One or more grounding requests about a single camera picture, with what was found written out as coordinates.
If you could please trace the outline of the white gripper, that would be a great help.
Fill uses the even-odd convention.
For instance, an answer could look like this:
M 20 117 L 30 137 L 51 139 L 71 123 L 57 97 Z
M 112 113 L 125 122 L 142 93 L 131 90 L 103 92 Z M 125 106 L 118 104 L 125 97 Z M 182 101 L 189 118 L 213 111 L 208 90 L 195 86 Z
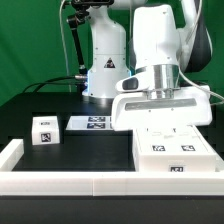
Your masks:
M 144 92 L 115 97 L 111 123 L 116 131 L 208 125 L 212 121 L 209 95 L 196 87 L 182 87 L 172 99 L 149 99 Z

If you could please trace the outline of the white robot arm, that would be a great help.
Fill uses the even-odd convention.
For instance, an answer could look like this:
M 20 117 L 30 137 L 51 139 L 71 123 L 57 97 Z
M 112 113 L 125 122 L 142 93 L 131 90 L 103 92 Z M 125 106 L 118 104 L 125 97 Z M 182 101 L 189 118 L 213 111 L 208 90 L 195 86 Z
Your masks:
M 93 65 L 84 94 L 111 100 L 112 128 L 132 130 L 157 125 L 207 125 L 212 120 L 209 87 L 179 85 L 185 71 L 202 70 L 212 46 L 199 0 L 180 0 L 186 26 L 178 29 L 170 5 L 147 6 L 146 0 L 115 0 L 114 8 L 134 5 L 131 73 L 126 66 L 126 33 L 108 16 L 106 6 L 89 9 Z

